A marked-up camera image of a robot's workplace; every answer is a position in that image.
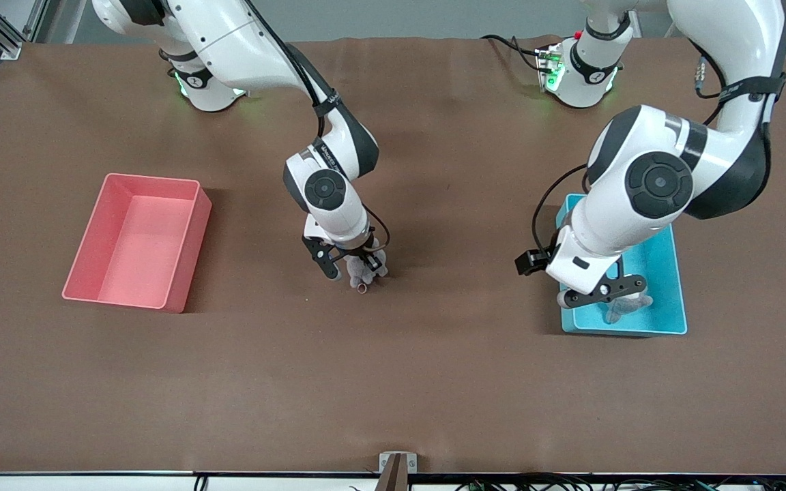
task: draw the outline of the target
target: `pink plastic bin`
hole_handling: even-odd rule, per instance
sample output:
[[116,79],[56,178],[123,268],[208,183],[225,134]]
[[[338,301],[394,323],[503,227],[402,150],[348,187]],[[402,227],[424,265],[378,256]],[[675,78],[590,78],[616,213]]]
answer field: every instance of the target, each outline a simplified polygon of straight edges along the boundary
[[63,298],[183,312],[211,210],[198,181],[108,174]]

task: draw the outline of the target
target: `blue box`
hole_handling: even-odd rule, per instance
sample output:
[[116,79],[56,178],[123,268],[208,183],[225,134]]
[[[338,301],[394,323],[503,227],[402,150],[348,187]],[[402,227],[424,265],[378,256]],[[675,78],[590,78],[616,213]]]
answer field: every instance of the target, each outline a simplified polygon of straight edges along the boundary
[[[559,209],[556,224],[584,198],[583,194],[566,196]],[[646,293],[654,303],[621,317],[615,324],[605,321],[608,304],[594,303],[579,308],[562,308],[562,330],[568,333],[599,333],[616,336],[680,336],[687,332],[684,296],[681,295],[681,276],[675,239],[671,226],[661,230],[635,248],[624,252],[624,273],[641,274],[648,282]],[[609,276],[617,276],[617,265],[609,268]]]

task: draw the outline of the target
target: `gray floor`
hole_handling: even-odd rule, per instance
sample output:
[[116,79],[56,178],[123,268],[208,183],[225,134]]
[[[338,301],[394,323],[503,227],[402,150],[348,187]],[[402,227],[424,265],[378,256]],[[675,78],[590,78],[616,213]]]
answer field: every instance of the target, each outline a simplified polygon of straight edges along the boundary
[[[529,38],[568,35],[583,27],[584,10],[573,0],[255,0],[282,38],[290,41],[337,38],[478,38],[496,33]],[[665,14],[639,16],[643,36],[660,37],[671,20]],[[103,25],[90,0],[59,0],[43,40],[79,44],[143,43]]]

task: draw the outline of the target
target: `gray stuffed animal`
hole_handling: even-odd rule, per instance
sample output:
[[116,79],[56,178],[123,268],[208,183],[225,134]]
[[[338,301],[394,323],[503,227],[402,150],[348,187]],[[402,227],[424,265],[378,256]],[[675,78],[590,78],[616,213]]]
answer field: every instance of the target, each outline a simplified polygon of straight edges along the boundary
[[615,298],[609,302],[609,310],[605,313],[605,321],[614,324],[627,314],[639,310],[642,307],[651,307],[654,299],[645,292],[633,293],[620,298]]
[[[378,239],[375,239],[372,246],[377,248]],[[381,261],[381,264],[383,264],[377,271],[372,271],[366,263],[362,262],[361,258],[356,256],[344,258],[344,261],[347,263],[347,274],[350,275],[350,287],[359,290],[360,285],[371,285],[375,280],[375,276],[387,276],[387,273],[389,273],[387,270],[387,252],[375,252],[375,258],[378,258],[378,261]]]

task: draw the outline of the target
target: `table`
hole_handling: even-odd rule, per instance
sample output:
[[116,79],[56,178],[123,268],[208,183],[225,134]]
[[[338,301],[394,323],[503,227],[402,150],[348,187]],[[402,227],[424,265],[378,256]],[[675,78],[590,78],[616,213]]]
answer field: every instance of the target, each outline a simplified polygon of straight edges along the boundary
[[[153,46],[28,44],[2,65],[0,470],[362,470],[403,449],[424,472],[786,473],[786,90],[761,198],[675,223],[690,332],[591,338],[514,258],[614,114],[711,112],[685,41],[635,40],[587,110],[487,41],[300,49],[381,145],[356,183],[393,232],[368,295],[299,240],[280,176],[315,131],[301,93],[203,114]],[[108,172],[208,190],[187,313],[60,299]]]

